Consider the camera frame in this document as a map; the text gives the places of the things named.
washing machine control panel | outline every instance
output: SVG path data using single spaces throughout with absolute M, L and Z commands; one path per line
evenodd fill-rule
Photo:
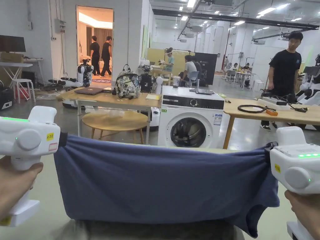
M 179 96 L 164 95 L 162 104 L 180 107 L 223 110 L 224 100 L 185 98 Z

yellow sticker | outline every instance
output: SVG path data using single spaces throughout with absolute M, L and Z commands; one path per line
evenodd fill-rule
M 281 173 L 281 168 L 278 164 L 275 164 L 275 169 L 278 173 Z
M 51 141 L 51 140 L 53 140 L 53 132 L 47 134 L 47 141 Z
M 12 216 L 9 215 L 9 216 L 6 216 L 5 218 L 3 218 L 1 221 L 0 221 L 0 225 L 1 226 L 9 226 L 11 224 L 11 219 L 12 219 Z

hand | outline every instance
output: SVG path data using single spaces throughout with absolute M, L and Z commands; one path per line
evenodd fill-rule
M 274 89 L 274 88 L 275 88 L 275 86 L 273 85 L 273 83 L 269 82 L 269 84 L 268 84 L 268 90 L 272 90 L 272 89 Z
M 43 163 L 37 163 L 29 170 L 18 171 L 13 168 L 9 156 L 0 159 L 0 219 L 5 217 L 32 187 L 42 169 Z
M 301 224 L 315 240 L 320 239 L 320 194 L 301 196 L 290 191 L 284 193 Z

white shirt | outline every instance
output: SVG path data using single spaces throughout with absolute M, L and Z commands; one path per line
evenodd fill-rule
M 190 61 L 190 62 L 186 62 L 186 67 L 184 70 L 187 71 L 187 77 L 189 78 L 190 73 L 196 72 L 197 68 L 195 64 L 192 61 Z

backpack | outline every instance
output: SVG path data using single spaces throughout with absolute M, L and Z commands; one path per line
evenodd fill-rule
M 116 93 L 120 98 L 138 98 L 141 90 L 139 76 L 131 71 L 128 64 L 125 66 L 116 79 Z

